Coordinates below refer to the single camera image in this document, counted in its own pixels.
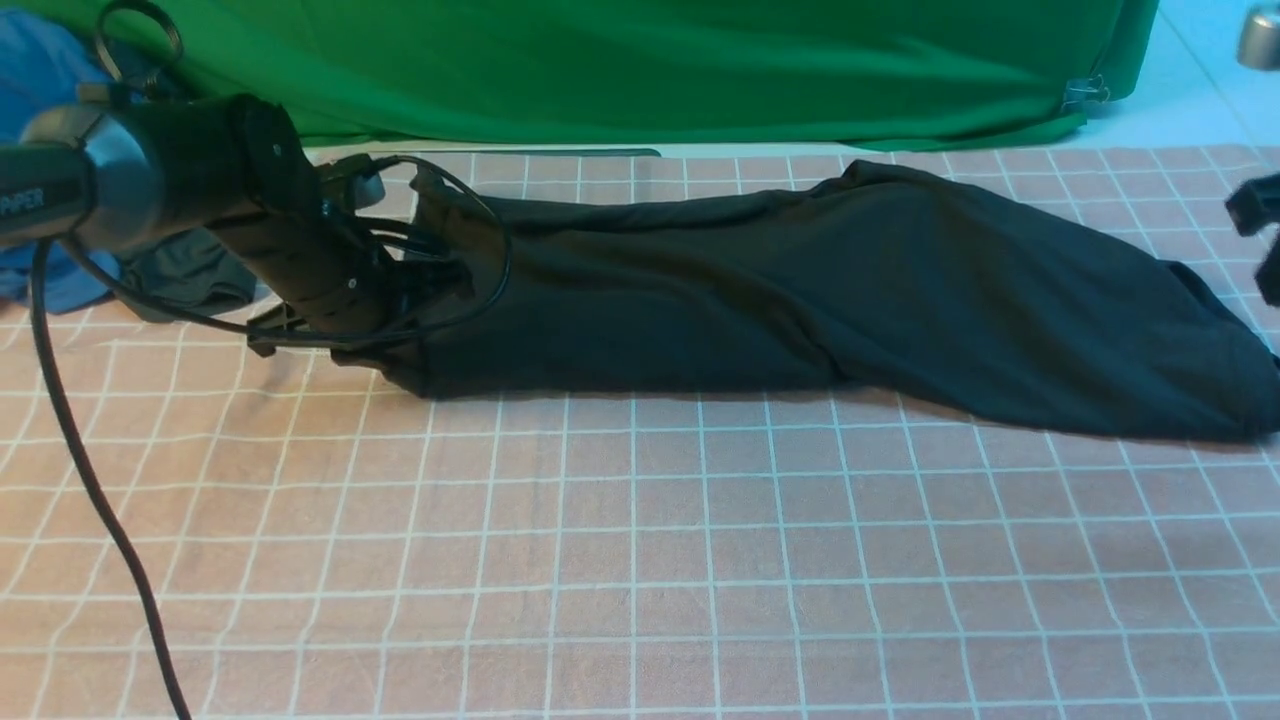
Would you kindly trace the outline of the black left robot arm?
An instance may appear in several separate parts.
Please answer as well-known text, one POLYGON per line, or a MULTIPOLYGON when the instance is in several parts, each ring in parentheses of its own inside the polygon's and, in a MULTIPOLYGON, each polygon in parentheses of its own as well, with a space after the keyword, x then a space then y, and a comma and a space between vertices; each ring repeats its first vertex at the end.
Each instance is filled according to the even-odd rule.
POLYGON ((443 241, 358 215, 388 167, 315 167, 287 113, 247 95, 54 108, 3 150, 3 247, 120 251, 205 228, 280 300, 241 327, 253 352, 375 357, 434 331, 438 302, 474 295, 443 241))

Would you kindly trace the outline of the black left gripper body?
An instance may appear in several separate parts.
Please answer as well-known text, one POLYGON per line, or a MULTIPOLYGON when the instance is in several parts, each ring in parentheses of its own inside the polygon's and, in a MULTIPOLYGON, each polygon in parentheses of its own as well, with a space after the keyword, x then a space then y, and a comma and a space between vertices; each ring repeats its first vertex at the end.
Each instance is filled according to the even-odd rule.
POLYGON ((212 234, 280 300, 250 320, 248 348, 326 348, 333 357, 415 357, 428 314, 475 296, 458 259, 396 260, 326 218, 262 214, 219 222, 212 234))

